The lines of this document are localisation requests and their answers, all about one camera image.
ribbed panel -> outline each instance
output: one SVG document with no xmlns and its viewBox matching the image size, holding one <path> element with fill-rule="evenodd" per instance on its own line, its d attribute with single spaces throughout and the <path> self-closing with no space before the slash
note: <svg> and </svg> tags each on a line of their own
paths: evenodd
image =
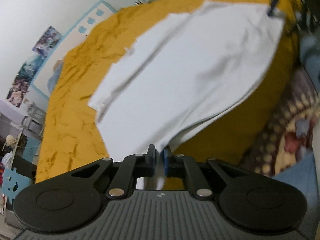
<svg viewBox="0 0 320 240">
<path fill-rule="evenodd" d="M 212 202 L 198 201 L 187 191 L 136 190 L 125 200 L 111 201 L 102 215 L 78 231 L 61 235 L 23 232 L 18 240 L 302 240 L 295 231 L 257 236 L 229 224 Z"/>
</svg>

metal pin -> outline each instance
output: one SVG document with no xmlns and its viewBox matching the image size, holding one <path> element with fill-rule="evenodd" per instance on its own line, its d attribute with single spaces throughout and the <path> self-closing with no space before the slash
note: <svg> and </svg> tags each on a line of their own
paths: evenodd
<svg viewBox="0 0 320 240">
<path fill-rule="evenodd" d="M 197 190 L 196 194 L 199 197 L 209 197 L 212 194 L 212 191 L 207 188 L 201 188 Z"/>
<path fill-rule="evenodd" d="M 109 190 L 109 195 L 113 197 L 119 197 L 124 194 L 124 190 L 122 188 L 113 188 Z"/>
</svg>

white garment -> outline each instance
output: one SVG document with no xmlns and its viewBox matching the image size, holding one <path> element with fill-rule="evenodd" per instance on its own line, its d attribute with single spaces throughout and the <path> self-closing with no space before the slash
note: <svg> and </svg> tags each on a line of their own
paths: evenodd
<svg viewBox="0 0 320 240">
<path fill-rule="evenodd" d="M 113 64 L 89 101 L 110 157 L 176 148 L 245 100 L 268 70 L 284 20 L 268 5 L 206 1 L 169 14 Z"/>
</svg>

poster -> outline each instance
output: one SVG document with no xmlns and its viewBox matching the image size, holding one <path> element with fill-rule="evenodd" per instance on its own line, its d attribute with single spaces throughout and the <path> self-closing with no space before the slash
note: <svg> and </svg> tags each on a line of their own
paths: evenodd
<svg viewBox="0 0 320 240">
<path fill-rule="evenodd" d="M 9 90 L 7 100 L 16 107 L 23 102 L 32 79 L 41 68 L 50 51 L 59 43 L 62 35 L 50 26 L 32 48 L 32 55 L 22 64 Z"/>
</svg>

yellow bedsheet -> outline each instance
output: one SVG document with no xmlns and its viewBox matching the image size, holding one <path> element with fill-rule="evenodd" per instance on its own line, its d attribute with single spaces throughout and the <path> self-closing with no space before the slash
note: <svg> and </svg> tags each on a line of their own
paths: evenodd
<svg viewBox="0 0 320 240">
<path fill-rule="evenodd" d="M 204 0 L 158 0 L 129 7 L 112 15 L 87 40 L 65 57 L 61 77 L 53 91 L 45 121 L 36 181 L 57 176 L 108 155 L 94 124 L 88 99 L 135 38 L 169 12 L 190 12 Z M 269 3 L 269 0 L 217 0 Z M 294 20 L 298 0 L 280 0 L 279 8 Z M 248 100 L 177 149 L 177 153 L 203 161 L 215 156 L 237 163 L 250 147 L 278 102 L 289 80 L 297 52 L 297 36 L 283 35 L 273 64 L 260 87 Z"/>
</svg>

